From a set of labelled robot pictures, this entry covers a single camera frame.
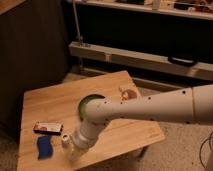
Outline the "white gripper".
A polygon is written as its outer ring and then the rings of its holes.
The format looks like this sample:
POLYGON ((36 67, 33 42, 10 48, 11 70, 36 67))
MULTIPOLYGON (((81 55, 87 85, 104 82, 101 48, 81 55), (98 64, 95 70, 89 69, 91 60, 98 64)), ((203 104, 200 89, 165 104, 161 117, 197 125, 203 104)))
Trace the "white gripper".
POLYGON ((72 134, 73 142, 81 149, 89 149, 96 144, 99 134, 103 130, 103 124, 95 124, 85 118, 72 134))

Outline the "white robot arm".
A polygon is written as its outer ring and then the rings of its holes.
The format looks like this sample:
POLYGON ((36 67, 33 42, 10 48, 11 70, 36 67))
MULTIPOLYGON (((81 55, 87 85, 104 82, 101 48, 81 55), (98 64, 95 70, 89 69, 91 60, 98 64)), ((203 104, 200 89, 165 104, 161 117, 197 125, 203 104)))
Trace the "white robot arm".
POLYGON ((83 107, 84 119, 73 133, 73 141, 79 148, 89 149, 114 119, 213 125, 213 84, 126 101, 91 99, 80 106, 83 107))

